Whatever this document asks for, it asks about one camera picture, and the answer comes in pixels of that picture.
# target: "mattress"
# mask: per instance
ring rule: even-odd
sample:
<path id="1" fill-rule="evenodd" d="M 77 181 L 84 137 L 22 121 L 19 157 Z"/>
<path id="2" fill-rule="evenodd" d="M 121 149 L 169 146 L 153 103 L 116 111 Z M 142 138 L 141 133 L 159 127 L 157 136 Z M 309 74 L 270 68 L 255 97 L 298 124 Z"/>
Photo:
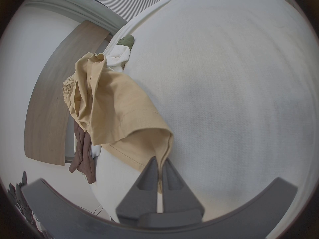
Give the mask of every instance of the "mattress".
<path id="1" fill-rule="evenodd" d="M 124 73 L 174 133 L 170 159 L 210 220 L 276 177 L 298 186 L 278 235 L 317 181 L 319 45 L 284 0 L 161 0 L 111 40 L 135 37 Z M 107 151 L 95 158 L 94 195 L 115 208 L 139 172 Z"/>

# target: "wooden headboard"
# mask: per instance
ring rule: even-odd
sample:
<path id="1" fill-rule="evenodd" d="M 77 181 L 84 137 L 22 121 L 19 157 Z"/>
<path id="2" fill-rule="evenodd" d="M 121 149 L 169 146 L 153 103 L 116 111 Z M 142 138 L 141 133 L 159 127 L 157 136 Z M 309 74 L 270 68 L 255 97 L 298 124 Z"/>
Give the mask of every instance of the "wooden headboard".
<path id="1" fill-rule="evenodd" d="M 56 48 L 34 86 L 24 129 L 27 157 L 65 165 L 64 145 L 69 110 L 63 100 L 62 83 L 74 74 L 74 64 L 86 53 L 94 53 L 109 31 L 84 21 Z"/>

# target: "green garment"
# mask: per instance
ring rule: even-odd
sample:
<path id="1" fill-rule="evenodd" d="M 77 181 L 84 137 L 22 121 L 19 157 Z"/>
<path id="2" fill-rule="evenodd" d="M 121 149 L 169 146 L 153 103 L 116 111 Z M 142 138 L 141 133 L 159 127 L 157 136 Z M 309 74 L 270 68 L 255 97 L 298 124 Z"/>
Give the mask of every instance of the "green garment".
<path id="1" fill-rule="evenodd" d="M 122 39 L 119 39 L 119 41 L 117 42 L 117 44 L 120 45 L 124 45 L 130 48 L 130 50 L 132 49 L 132 46 L 134 44 L 134 36 L 128 34 L 126 37 L 123 37 Z"/>

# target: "curtain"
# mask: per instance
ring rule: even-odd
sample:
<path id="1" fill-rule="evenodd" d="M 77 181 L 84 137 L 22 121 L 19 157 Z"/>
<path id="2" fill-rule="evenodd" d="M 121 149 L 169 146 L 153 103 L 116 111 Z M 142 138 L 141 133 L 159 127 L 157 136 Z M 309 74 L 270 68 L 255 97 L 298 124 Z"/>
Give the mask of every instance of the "curtain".
<path id="1" fill-rule="evenodd" d="M 26 6 L 34 6 L 62 14 L 77 22 L 84 20 L 116 34 L 127 21 L 95 0 L 29 0 Z"/>

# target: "khaki fabric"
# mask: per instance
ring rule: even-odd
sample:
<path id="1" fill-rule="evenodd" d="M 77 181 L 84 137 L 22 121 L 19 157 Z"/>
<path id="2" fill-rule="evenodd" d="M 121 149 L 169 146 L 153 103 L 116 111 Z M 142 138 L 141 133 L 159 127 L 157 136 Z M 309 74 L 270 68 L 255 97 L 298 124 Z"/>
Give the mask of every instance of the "khaki fabric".
<path id="1" fill-rule="evenodd" d="M 139 171 L 156 156 L 161 178 L 173 134 L 148 95 L 128 75 L 108 70 L 102 53 L 87 53 L 76 62 L 63 97 L 93 145 Z"/>

